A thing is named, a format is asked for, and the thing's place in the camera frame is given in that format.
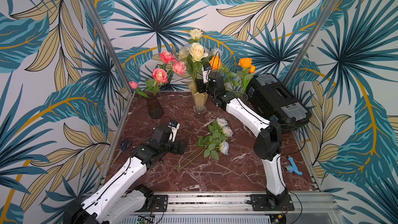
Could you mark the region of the orange rose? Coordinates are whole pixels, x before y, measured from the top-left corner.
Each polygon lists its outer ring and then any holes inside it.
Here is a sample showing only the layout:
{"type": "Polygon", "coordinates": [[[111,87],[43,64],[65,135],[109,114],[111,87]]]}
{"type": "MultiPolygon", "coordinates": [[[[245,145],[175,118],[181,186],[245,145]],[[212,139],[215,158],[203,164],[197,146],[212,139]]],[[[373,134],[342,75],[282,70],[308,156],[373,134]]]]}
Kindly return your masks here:
{"type": "Polygon", "coordinates": [[[222,66],[221,60],[219,56],[214,56],[209,61],[210,67],[212,70],[217,70],[222,66]]]}
{"type": "Polygon", "coordinates": [[[246,72],[247,68],[250,68],[252,66],[252,58],[241,58],[239,60],[238,66],[241,68],[240,71],[237,71],[237,76],[240,79],[241,86],[242,86],[242,91],[243,91],[243,80],[244,80],[244,75],[246,72]]]}

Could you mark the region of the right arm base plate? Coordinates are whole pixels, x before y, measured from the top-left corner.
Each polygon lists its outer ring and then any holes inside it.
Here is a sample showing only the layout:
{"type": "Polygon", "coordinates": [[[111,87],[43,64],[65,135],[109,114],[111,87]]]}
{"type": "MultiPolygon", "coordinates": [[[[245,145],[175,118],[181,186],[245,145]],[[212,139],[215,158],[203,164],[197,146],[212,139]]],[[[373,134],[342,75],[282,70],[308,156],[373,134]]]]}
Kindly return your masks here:
{"type": "Polygon", "coordinates": [[[252,206],[253,211],[277,211],[289,212],[295,210],[290,195],[272,196],[266,194],[250,195],[250,199],[246,202],[252,206]]]}

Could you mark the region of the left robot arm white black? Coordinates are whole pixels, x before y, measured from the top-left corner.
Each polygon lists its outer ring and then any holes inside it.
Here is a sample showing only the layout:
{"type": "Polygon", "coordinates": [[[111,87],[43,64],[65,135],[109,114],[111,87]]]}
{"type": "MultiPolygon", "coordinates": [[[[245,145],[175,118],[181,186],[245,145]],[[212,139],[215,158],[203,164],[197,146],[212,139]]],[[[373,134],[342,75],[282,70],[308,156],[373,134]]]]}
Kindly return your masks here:
{"type": "Polygon", "coordinates": [[[180,124],[172,120],[157,126],[151,136],[135,147],[125,164],[97,192],[84,201],[73,201],[64,211],[65,224],[118,224],[141,209],[152,211],[157,205],[153,191],[130,186],[167,153],[183,155],[187,143],[177,141],[180,124]]]}

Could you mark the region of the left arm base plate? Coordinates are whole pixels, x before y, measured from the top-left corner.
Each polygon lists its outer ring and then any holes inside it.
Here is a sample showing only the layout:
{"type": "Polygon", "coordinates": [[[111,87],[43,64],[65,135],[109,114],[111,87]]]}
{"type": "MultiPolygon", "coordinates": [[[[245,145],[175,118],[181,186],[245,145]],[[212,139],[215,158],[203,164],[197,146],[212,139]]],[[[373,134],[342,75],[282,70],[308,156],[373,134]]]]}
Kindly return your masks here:
{"type": "Polygon", "coordinates": [[[144,206],[137,212],[153,213],[166,212],[169,202],[168,195],[154,195],[146,200],[144,206]]]}

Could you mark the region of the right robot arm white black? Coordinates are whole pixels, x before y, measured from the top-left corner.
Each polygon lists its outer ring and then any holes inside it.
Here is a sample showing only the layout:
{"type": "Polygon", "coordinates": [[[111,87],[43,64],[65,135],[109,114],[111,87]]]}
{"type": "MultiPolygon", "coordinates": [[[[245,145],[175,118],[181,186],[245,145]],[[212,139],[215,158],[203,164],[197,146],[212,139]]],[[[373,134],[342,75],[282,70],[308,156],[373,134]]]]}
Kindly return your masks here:
{"type": "Polygon", "coordinates": [[[254,152],[263,163],[266,193],[265,199],[258,203],[252,200],[252,206],[266,207],[272,211],[294,209],[282,174],[280,159],[283,135],[280,125],[261,117],[238,96],[228,91],[220,72],[203,71],[202,78],[200,92],[206,91],[214,105],[237,118],[256,137],[254,152]]]}

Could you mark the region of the orange tulip bud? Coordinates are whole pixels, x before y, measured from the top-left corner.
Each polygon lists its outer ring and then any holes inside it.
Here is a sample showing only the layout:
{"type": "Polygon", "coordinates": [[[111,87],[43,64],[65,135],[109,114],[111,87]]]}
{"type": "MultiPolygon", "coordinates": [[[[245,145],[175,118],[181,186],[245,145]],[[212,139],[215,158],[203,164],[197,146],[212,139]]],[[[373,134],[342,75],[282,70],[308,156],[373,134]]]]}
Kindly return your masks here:
{"type": "Polygon", "coordinates": [[[244,75],[244,80],[243,80],[243,92],[246,91],[248,84],[250,83],[251,79],[254,77],[255,71],[256,71],[256,67],[253,65],[250,68],[246,69],[246,72],[244,75]]]}

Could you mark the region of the pink rose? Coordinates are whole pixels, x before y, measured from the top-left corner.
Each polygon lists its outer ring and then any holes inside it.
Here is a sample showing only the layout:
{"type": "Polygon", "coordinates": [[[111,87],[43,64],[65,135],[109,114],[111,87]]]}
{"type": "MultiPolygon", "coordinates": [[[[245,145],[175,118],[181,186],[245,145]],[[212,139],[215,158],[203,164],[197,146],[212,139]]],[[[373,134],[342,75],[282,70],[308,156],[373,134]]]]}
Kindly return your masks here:
{"type": "Polygon", "coordinates": [[[172,79],[172,74],[183,75],[187,67],[183,61],[175,62],[167,73],[168,81],[172,79]]]}
{"type": "Polygon", "coordinates": [[[152,78],[146,80],[145,84],[147,92],[156,96],[160,91],[160,88],[168,82],[167,72],[162,68],[156,68],[152,72],[152,78]]]}
{"type": "Polygon", "coordinates": [[[162,68],[162,69],[165,69],[166,66],[167,66],[169,63],[174,63],[174,62],[177,61],[177,60],[175,59],[175,56],[174,56],[171,52],[168,52],[168,51],[162,51],[162,52],[159,54],[159,56],[160,56],[160,58],[161,58],[161,60],[162,60],[162,62],[163,62],[163,64],[160,66],[160,68],[162,68]]]}

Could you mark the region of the pink tulip bud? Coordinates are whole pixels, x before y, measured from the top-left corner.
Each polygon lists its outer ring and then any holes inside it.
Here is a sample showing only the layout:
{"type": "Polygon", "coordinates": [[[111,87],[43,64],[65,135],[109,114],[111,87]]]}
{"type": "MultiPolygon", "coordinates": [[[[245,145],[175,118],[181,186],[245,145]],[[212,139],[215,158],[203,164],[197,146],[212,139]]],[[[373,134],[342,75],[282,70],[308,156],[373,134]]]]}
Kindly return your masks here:
{"type": "Polygon", "coordinates": [[[149,98],[148,94],[146,94],[138,85],[136,82],[129,82],[129,85],[132,89],[136,90],[137,93],[145,98],[149,98]]]}

